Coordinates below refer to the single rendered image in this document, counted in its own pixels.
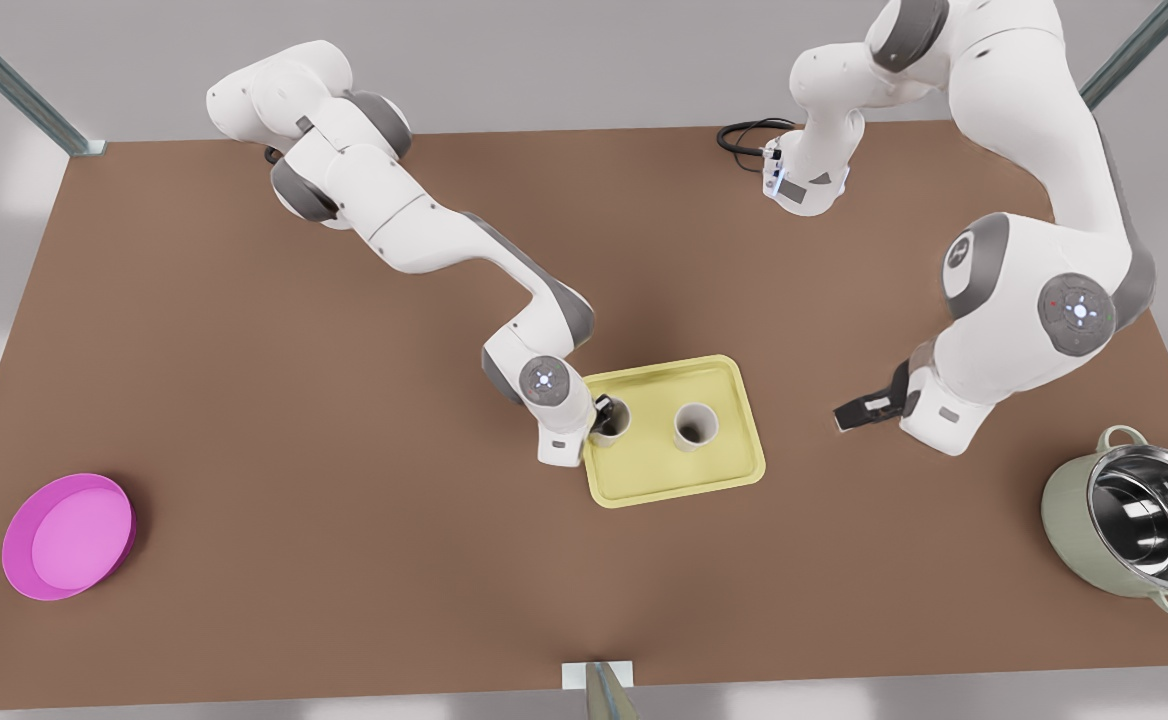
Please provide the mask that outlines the pink round bowl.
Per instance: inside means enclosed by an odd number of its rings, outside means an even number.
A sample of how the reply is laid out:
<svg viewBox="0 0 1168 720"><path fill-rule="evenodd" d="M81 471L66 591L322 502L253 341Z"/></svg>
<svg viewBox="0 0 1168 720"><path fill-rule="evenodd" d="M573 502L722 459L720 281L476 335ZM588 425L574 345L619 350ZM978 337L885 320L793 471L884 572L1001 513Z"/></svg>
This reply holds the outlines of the pink round bowl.
<svg viewBox="0 0 1168 720"><path fill-rule="evenodd" d="M139 521L121 486L104 475L55 479L28 496L5 529L2 570L22 596L67 600L123 565Z"/></svg>

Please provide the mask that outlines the white IKEA cup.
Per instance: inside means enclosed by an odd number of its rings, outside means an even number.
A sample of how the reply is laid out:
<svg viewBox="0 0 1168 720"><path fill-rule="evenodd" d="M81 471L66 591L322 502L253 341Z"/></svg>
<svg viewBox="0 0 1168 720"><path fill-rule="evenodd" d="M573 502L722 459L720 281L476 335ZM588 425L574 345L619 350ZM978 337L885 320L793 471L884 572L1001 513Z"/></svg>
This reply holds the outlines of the white IKEA cup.
<svg viewBox="0 0 1168 720"><path fill-rule="evenodd" d="M633 423L633 415L631 415L630 406L626 406L621 399L616 399L610 396L616 401L616 415L613 415L613 424L619 432L616 436L598 436L598 434L589 432L589 441L596 446L612 446L619 441L625 432L628 432L631 423Z"/></svg>
<svg viewBox="0 0 1168 720"><path fill-rule="evenodd" d="M718 432L718 415L711 406L691 402L681 406L674 415L674 445L681 452L695 452L707 446Z"/></svg>

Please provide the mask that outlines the yellow rectangular tray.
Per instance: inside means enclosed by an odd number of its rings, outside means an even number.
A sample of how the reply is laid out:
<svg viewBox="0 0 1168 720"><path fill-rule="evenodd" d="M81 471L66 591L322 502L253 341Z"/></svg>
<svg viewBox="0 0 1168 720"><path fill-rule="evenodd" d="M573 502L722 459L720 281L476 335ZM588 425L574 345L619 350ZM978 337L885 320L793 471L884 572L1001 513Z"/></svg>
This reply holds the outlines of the yellow rectangular tray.
<svg viewBox="0 0 1168 720"><path fill-rule="evenodd" d="M612 446L589 441L580 459L590 496L599 506L638 503L748 486L766 461L739 365L716 354L588 375L593 395L621 399L631 410L628 432ZM716 439L695 452L674 445L674 415L700 402L718 415Z"/></svg>

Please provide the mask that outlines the green steel pot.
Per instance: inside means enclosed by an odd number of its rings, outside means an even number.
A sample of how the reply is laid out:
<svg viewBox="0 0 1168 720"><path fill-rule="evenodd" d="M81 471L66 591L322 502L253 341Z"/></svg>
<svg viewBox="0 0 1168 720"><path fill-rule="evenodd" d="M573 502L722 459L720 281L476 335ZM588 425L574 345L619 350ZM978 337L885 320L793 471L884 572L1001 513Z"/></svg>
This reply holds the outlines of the green steel pot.
<svg viewBox="0 0 1168 720"><path fill-rule="evenodd" d="M1040 501L1047 539L1084 582L1168 614L1168 448L1127 425L1064 462Z"/></svg>

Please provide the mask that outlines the silver frame post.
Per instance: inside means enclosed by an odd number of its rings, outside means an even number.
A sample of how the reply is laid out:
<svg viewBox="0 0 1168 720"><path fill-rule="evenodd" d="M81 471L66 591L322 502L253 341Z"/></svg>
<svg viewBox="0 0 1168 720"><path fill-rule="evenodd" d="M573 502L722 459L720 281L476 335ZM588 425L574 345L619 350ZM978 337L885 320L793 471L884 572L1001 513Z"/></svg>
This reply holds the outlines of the silver frame post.
<svg viewBox="0 0 1168 720"><path fill-rule="evenodd" d="M90 140L78 129L72 127L72 123L60 115L60 111L46 101L46 97L40 95L21 72L11 67L2 55L0 55L0 96L20 110L23 117L34 123L34 126L67 152L67 155L91 158L91 155L103 155L107 150L107 141Z"/></svg>
<svg viewBox="0 0 1168 720"><path fill-rule="evenodd" d="M1152 51L1168 39L1168 0L1161 0L1108 60L1079 88L1082 99L1093 111L1120 86Z"/></svg>
<svg viewBox="0 0 1168 720"><path fill-rule="evenodd" d="M561 665L562 688L588 697L588 720L642 720L630 698L633 662L570 662Z"/></svg>

